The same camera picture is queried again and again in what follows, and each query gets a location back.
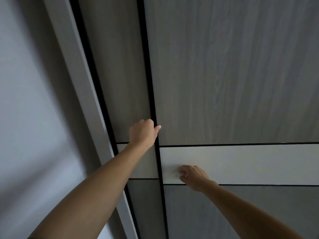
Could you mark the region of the person's right hand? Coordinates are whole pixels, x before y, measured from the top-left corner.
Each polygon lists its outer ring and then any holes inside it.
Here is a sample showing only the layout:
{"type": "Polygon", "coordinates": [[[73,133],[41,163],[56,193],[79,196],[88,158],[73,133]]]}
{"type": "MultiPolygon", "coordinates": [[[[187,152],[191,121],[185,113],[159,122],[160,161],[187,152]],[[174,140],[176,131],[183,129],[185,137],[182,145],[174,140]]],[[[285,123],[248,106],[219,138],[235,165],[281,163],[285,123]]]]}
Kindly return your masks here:
{"type": "Polygon", "coordinates": [[[182,165],[179,168],[179,174],[188,177],[188,184],[186,185],[194,191],[205,193],[218,186],[215,181],[210,180],[203,169],[196,165],[182,165]]]}

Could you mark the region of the person's left hand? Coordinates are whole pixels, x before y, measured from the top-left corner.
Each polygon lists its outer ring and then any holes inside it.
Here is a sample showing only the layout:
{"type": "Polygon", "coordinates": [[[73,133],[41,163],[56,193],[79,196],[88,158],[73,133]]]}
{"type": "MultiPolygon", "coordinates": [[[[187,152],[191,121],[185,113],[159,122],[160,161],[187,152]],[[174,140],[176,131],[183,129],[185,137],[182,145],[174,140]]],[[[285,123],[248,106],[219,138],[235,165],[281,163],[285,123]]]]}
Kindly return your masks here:
{"type": "Polygon", "coordinates": [[[141,148],[151,148],[157,137],[154,137],[154,121],[152,119],[140,120],[129,129],[130,144],[141,148]]]}

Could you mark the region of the person's right forearm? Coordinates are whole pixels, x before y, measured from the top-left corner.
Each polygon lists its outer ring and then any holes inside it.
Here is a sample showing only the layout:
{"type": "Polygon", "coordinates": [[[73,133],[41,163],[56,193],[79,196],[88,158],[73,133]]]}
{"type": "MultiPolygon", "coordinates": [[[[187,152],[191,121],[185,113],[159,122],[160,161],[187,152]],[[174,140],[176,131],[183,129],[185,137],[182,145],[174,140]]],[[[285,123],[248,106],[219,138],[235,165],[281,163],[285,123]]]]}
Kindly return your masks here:
{"type": "Polygon", "coordinates": [[[240,239],[304,239],[275,217],[214,181],[205,180],[201,192],[222,213],[240,239]]]}

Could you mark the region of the person's left forearm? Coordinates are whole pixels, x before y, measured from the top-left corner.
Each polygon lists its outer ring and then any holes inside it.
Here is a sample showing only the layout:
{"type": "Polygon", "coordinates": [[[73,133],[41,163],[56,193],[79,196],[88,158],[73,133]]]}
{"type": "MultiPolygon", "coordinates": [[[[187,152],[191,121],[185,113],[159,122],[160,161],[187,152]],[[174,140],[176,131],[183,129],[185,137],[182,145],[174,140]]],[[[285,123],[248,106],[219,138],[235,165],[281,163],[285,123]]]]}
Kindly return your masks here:
{"type": "Polygon", "coordinates": [[[28,239],[97,239],[131,173],[151,146],[146,142],[130,142],[65,196],[28,239]]]}

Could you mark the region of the narrow grey wood wardrobe door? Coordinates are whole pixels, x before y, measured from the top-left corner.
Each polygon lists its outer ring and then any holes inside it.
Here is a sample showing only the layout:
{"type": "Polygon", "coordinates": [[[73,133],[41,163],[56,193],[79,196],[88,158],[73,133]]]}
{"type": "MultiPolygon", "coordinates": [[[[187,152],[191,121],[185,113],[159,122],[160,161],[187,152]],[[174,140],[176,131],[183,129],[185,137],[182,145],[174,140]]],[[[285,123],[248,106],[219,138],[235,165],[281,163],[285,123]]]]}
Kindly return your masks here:
{"type": "MultiPolygon", "coordinates": [[[[129,128],[151,118],[137,0],[78,0],[118,151],[129,128]]],[[[141,239],[166,239],[156,150],[127,183],[141,239]]]]}

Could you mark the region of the wide grey wood wardrobe door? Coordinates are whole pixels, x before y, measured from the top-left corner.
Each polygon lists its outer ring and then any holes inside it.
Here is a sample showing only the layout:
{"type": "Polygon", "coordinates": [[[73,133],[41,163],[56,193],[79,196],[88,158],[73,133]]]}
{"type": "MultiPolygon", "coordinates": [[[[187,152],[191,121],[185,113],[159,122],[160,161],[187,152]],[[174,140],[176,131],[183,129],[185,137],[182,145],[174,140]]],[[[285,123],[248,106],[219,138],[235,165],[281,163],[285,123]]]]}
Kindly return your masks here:
{"type": "Polygon", "coordinates": [[[238,238],[182,164],[319,239],[319,0],[144,0],[170,239],[238,238]]]}

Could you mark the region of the light grey wardrobe side frame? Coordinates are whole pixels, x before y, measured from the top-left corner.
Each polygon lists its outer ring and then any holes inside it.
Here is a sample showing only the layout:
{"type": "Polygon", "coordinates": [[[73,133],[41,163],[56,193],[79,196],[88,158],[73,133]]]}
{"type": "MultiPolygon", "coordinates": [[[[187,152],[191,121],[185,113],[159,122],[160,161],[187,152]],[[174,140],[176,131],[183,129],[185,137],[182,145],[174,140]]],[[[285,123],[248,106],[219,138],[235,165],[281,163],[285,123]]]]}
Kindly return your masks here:
{"type": "Polygon", "coordinates": [[[102,165],[118,152],[78,0],[44,0],[102,165]]]}

